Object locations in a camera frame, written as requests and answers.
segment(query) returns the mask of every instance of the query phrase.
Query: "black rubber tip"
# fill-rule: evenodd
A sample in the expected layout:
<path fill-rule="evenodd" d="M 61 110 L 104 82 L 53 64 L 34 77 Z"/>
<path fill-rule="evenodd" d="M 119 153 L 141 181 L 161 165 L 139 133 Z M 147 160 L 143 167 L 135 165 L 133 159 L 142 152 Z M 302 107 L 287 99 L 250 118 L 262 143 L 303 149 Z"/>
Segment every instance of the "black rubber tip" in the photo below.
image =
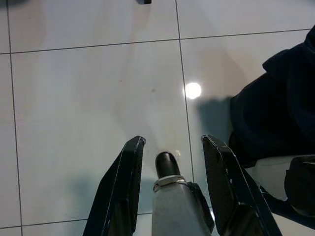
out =
<path fill-rule="evenodd" d="M 156 169 L 158 178 L 180 175 L 175 157 L 170 152 L 161 152 L 156 157 Z"/>

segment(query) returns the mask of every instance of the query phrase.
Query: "tile grout line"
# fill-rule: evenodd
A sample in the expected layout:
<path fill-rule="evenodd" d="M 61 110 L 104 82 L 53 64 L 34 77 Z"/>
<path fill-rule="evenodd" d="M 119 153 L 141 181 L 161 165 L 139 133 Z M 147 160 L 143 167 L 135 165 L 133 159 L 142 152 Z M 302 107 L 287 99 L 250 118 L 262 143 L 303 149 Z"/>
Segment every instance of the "tile grout line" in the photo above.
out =
<path fill-rule="evenodd" d="M 80 48 L 97 48 L 97 47 L 105 47 L 105 46 L 129 45 L 129 44 L 138 44 L 138 43 L 167 42 L 167 41 L 176 41 L 176 40 L 178 40 L 178 38 L 149 40 L 149 41 L 136 41 L 136 42 L 125 42 L 125 43 L 98 44 L 98 45 L 67 47 L 67 48 L 52 48 L 52 49 L 30 50 L 30 51 L 11 52 L 11 54 L 37 53 L 37 52 L 47 52 L 47 51 L 59 51 L 59 50 L 61 51 L 61 50 L 71 50 L 71 49 L 80 49 Z"/>
<path fill-rule="evenodd" d="M 139 213 L 137 215 L 151 215 L 151 214 L 152 214 L 152 212 L 146 212 L 146 213 Z M 85 220 L 88 220 L 88 219 L 75 219 L 75 220 L 52 221 L 52 222 L 46 222 L 46 223 L 26 224 L 26 225 L 22 225 L 22 227 L 24 227 L 24 226 L 36 226 L 36 225 L 50 225 L 50 224 L 77 222 L 77 221 L 85 221 Z M 0 227 L 0 230 L 18 228 L 18 227 L 21 227 L 21 225 Z"/>
<path fill-rule="evenodd" d="M 153 214 L 153 212 L 139 213 L 137 215 L 150 215 L 150 214 Z"/>
<path fill-rule="evenodd" d="M 306 31 L 306 30 L 311 30 L 311 28 L 309 28 L 309 29 L 288 29 L 288 30 L 279 30 L 279 31 L 254 32 L 254 33 L 237 33 L 237 34 L 202 36 L 202 37 L 188 37 L 188 38 L 181 38 L 181 40 L 199 39 L 199 38 L 220 38 L 220 37 L 246 36 L 246 35 L 257 35 L 257 34 L 270 34 L 270 33 L 299 32 L 299 31 Z"/>
<path fill-rule="evenodd" d="M 11 69 L 11 86 L 12 86 L 12 105 L 13 105 L 13 120 L 14 120 L 14 134 L 15 134 L 15 153 L 16 153 L 16 167 L 19 189 L 19 207 L 20 207 L 20 227 L 21 236 L 23 236 L 23 223 L 22 223 L 22 205 L 21 205 L 21 185 L 20 185 L 20 171 L 19 171 L 19 158 L 18 158 L 18 143 L 16 133 L 16 116 L 15 116 L 15 103 L 14 103 L 14 87 L 13 87 L 13 70 L 12 70 L 12 53 L 11 53 L 11 35 L 10 35 L 10 19 L 9 19 L 9 0 L 6 0 L 6 16 L 8 23 L 8 36 L 9 36 L 9 48 L 10 48 L 10 69 Z"/>
<path fill-rule="evenodd" d="M 215 35 L 215 36 L 188 37 L 188 38 L 181 38 L 181 40 L 199 39 L 199 38 L 233 37 L 233 36 L 245 36 L 245 35 L 256 35 L 256 34 L 269 34 L 269 33 L 296 32 L 296 31 L 306 31 L 306 30 L 310 30 L 310 29 L 311 29 L 311 28 L 309 28 L 309 29 L 291 29 L 291 30 L 267 31 L 267 32 L 254 32 L 254 33 L 226 34 L 226 35 Z M 112 43 L 112 44 L 98 44 L 98 45 L 78 46 L 78 47 L 67 47 L 67 48 L 52 48 L 52 49 L 41 49 L 41 50 L 19 51 L 19 52 L 8 52 L 8 53 L 0 53 L 0 55 L 6 55 L 6 54 L 23 54 L 23 53 L 37 53 L 37 52 L 47 52 L 47 51 L 61 51 L 61 50 L 71 50 L 71 49 L 80 49 L 80 48 L 97 48 L 97 47 L 105 47 L 105 46 L 128 45 L 128 44 L 138 44 L 138 43 L 167 42 L 167 41 L 176 41 L 176 40 L 179 40 L 179 38 L 160 39 L 160 40 L 149 40 L 149 41 L 136 41 L 136 42 L 125 42 L 125 43 Z"/>
<path fill-rule="evenodd" d="M 191 151 L 190 127 L 189 127 L 189 119 L 188 119 L 186 84 L 185 84 L 185 76 L 184 76 L 184 65 L 183 65 L 181 34 L 180 34 L 180 30 L 179 30 L 179 17 L 178 17 L 178 9 L 177 9 L 177 0 L 175 0 L 175 6 L 176 6 L 176 18 L 177 18 L 177 29 L 178 29 L 178 42 L 179 42 L 179 50 L 180 50 L 180 55 L 181 55 L 182 76 L 183 76 L 183 85 L 184 85 L 184 97 L 185 97 L 186 119 L 187 119 L 187 127 L 188 127 L 188 141 L 189 141 L 189 150 L 190 150 L 190 163 L 191 163 L 192 182 L 195 182 L 194 173 L 193 173 L 193 161 L 192 161 L 192 151 Z"/>
<path fill-rule="evenodd" d="M 51 224 L 59 224 L 59 223 L 68 223 L 68 222 L 77 222 L 77 221 L 85 221 L 88 219 L 76 219 L 76 220 L 64 220 L 64 221 L 53 221 L 53 222 L 46 222 L 46 223 L 37 223 L 37 224 L 27 224 L 24 226 L 36 226 L 36 225 L 51 225 Z"/>

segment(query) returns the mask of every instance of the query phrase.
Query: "white tile floor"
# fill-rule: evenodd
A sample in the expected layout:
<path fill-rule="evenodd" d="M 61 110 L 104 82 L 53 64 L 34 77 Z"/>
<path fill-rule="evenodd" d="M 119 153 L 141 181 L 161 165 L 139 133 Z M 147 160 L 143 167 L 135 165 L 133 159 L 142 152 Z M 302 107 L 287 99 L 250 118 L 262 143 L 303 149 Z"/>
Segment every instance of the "white tile floor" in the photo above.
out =
<path fill-rule="evenodd" d="M 100 178 L 135 135 L 147 144 L 134 235 L 151 233 L 160 151 L 208 196 L 200 136 L 226 141 L 228 98 L 315 22 L 312 0 L 7 1 L 0 236 L 80 236 Z M 186 101 L 190 82 L 202 92 Z"/>

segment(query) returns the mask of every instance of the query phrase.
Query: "black plastic part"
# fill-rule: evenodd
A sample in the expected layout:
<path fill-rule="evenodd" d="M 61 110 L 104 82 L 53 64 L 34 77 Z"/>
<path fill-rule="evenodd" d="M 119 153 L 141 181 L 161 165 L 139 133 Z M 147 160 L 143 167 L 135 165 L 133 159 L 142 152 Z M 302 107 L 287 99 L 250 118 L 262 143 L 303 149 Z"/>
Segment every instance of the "black plastic part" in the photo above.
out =
<path fill-rule="evenodd" d="M 284 180 L 289 203 L 301 215 L 315 217 L 315 157 L 296 157 Z"/>
<path fill-rule="evenodd" d="M 137 2 L 138 2 L 140 5 L 143 5 L 143 4 L 151 4 L 151 3 L 152 3 L 152 0 L 137 0 Z"/>
<path fill-rule="evenodd" d="M 156 157 L 156 169 L 158 178 L 180 175 L 175 157 L 170 152 L 161 152 Z"/>
<path fill-rule="evenodd" d="M 281 236 L 281 232 L 251 177 L 221 140 L 202 138 L 208 190 L 218 233 L 222 236 Z"/>
<path fill-rule="evenodd" d="M 266 199 L 268 207 L 274 214 L 280 215 L 315 230 L 315 218 L 298 214 L 288 200 L 285 202 L 281 201 L 271 196 L 263 188 L 262 190 L 264 191 L 263 196 Z"/>
<path fill-rule="evenodd" d="M 211 216 L 208 204 L 207 204 L 207 200 L 203 196 L 201 189 L 200 189 L 198 184 L 188 182 L 187 185 L 188 185 L 189 189 L 191 190 L 192 194 L 194 195 L 197 204 L 199 205 L 199 211 L 203 215 L 203 219 L 204 219 L 208 229 L 210 230 L 210 232 L 212 232 L 213 228 L 215 227 L 215 223 L 212 219 L 212 216 Z"/>
<path fill-rule="evenodd" d="M 131 236 L 135 231 L 145 139 L 129 140 L 101 180 L 83 236 Z"/>
<path fill-rule="evenodd" d="M 228 140 L 228 145 L 236 155 L 236 158 L 243 168 L 250 168 L 256 165 L 257 160 L 253 160 L 246 153 L 241 138 L 233 131 Z"/>

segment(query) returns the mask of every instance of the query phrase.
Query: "dark fabric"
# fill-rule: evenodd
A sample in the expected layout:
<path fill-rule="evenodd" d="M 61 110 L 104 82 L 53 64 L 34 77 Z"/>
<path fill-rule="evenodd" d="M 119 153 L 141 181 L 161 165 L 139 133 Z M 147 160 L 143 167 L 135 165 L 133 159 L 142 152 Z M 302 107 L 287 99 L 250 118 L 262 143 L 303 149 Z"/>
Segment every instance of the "dark fabric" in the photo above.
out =
<path fill-rule="evenodd" d="M 269 58 L 266 73 L 231 99 L 234 132 L 250 159 L 315 154 L 315 27 Z"/>
<path fill-rule="evenodd" d="M 263 192 L 263 197 L 266 200 L 268 207 L 271 212 L 280 216 L 283 216 L 287 219 L 293 220 L 301 225 L 305 225 L 313 230 L 315 230 L 315 218 L 307 217 L 298 214 L 289 203 L 289 201 L 281 201 L 279 199 L 271 196 L 265 189 L 260 187 Z"/>
<path fill-rule="evenodd" d="M 286 172 L 284 188 L 290 204 L 304 216 L 315 216 L 314 182 L 315 157 L 294 158 Z"/>

